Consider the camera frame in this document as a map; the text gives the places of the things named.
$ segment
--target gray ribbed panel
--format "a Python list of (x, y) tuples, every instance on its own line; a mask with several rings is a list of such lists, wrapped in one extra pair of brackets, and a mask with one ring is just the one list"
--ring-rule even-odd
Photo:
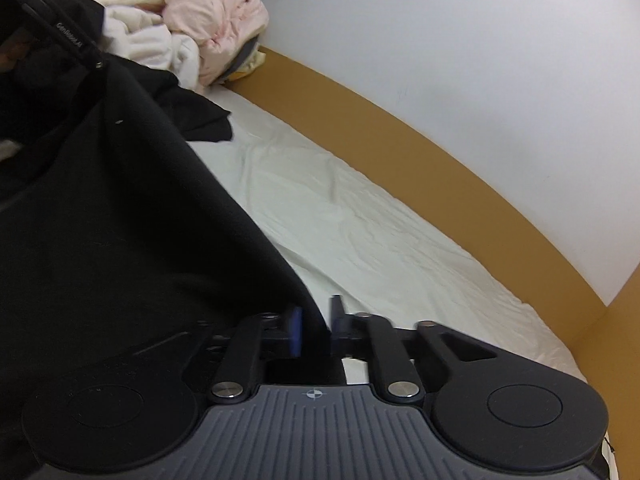
[[(211, 408), (183, 446), (135, 471), (85, 476), (45, 466), (31, 480), (506, 480), (460, 458), (414, 408), (361, 386), (262, 386), (242, 404)], [(539, 480), (596, 480), (585, 467)]]

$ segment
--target bed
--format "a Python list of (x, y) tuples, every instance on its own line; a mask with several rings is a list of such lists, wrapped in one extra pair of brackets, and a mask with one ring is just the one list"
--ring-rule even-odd
[[(300, 275), (328, 319), (341, 294), (349, 312), (412, 328), (435, 320), (584, 380), (568, 348), (533, 307), (469, 253), (345, 162), (224, 88), (232, 142), (191, 147)], [(345, 360), (350, 383), (364, 364)], [(615, 462), (608, 446), (604, 455)]]

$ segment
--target white wall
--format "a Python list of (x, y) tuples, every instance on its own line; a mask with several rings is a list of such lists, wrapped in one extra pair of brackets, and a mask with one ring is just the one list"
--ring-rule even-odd
[(434, 140), (612, 300), (640, 257), (640, 0), (264, 1), (268, 47)]

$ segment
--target pink garment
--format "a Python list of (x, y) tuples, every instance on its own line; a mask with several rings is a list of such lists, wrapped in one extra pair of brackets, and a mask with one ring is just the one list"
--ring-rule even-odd
[(164, 24), (200, 48), (200, 83), (213, 83), (242, 46), (260, 34), (269, 14), (260, 0), (165, 0)]

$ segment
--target yellow garment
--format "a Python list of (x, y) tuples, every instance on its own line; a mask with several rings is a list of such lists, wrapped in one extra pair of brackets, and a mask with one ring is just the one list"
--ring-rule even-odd
[(267, 55), (263, 52), (258, 51), (257, 45), (256, 50), (247, 58), (247, 60), (242, 63), (241, 67), (232, 73), (229, 77), (226, 78), (227, 81), (236, 81), (238, 79), (242, 79), (243, 77), (248, 76), (253, 73), (256, 68), (264, 65), (264, 60)]

